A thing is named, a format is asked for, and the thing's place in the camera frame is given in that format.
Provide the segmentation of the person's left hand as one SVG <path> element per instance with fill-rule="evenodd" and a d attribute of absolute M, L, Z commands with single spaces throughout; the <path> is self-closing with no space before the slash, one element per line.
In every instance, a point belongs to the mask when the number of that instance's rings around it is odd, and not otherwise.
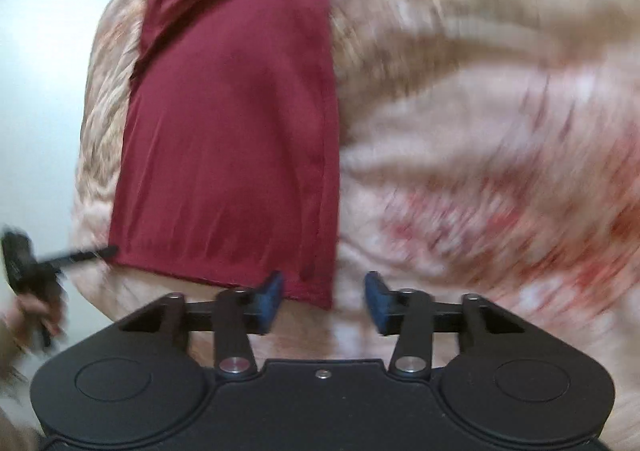
<path fill-rule="evenodd" d="M 63 296 L 39 299 L 16 295 L 1 313 L 1 380 L 5 382 L 14 364 L 32 345 L 40 324 L 54 337 L 62 332 L 66 302 Z"/>

